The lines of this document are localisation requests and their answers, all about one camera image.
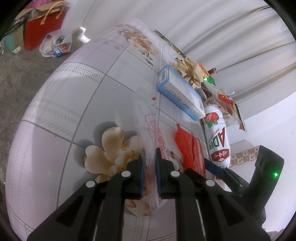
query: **red gift bag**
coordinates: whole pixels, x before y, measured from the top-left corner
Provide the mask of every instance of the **red gift bag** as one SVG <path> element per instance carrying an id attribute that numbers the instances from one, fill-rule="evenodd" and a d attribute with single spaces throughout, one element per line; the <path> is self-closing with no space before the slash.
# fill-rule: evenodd
<path id="1" fill-rule="evenodd" d="M 54 13 L 48 16 L 52 8 L 59 3 L 63 3 L 60 13 Z M 43 19 L 37 18 L 27 22 L 24 40 L 25 49 L 30 51 L 34 50 L 42 43 L 48 33 L 61 28 L 66 15 L 66 12 L 63 11 L 64 7 L 65 4 L 63 1 L 56 2 L 48 9 Z"/>

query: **barcode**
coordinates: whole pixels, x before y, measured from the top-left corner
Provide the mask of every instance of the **barcode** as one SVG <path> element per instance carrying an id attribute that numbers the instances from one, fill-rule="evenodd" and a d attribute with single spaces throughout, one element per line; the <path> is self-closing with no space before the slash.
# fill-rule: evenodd
<path id="1" fill-rule="evenodd" d="M 163 70 L 163 72 L 161 73 L 161 81 L 164 81 L 165 80 L 165 70 Z"/>

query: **tiled wall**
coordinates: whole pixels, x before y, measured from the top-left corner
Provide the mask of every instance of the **tiled wall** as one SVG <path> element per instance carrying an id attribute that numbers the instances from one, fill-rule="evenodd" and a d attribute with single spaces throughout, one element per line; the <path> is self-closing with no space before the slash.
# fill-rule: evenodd
<path id="1" fill-rule="evenodd" d="M 248 161 L 255 161 L 258 157 L 258 151 L 259 151 L 259 146 L 255 146 L 252 149 L 245 150 L 243 152 L 239 152 L 236 154 L 232 154 L 229 167 L 241 165 Z"/>

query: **crumpled paper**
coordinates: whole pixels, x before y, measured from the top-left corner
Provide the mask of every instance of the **crumpled paper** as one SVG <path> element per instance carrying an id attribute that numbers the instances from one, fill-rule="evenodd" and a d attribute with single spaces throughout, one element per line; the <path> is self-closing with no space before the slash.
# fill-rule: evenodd
<path id="1" fill-rule="evenodd" d="M 197 62 L 190 58 L 185 58 L 178 63 L 171 63 L 171 66 L 182 75 L 182 77 L 194 88 L 201 88 L 203 82 L 202 69 Z"/>

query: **ad calcium milk bottle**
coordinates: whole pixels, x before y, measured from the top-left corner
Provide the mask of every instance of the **ad calcium milk bottle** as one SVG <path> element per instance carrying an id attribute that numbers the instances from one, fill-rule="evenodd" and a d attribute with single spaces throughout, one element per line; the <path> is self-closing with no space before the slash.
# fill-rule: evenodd
<path id="1" fill-rule="evenodd" d="M 222 109 L 217 104 L 205 107 L 205 135 L 212 162 L 219 167 L 229 167 L 230 146 Z"/>

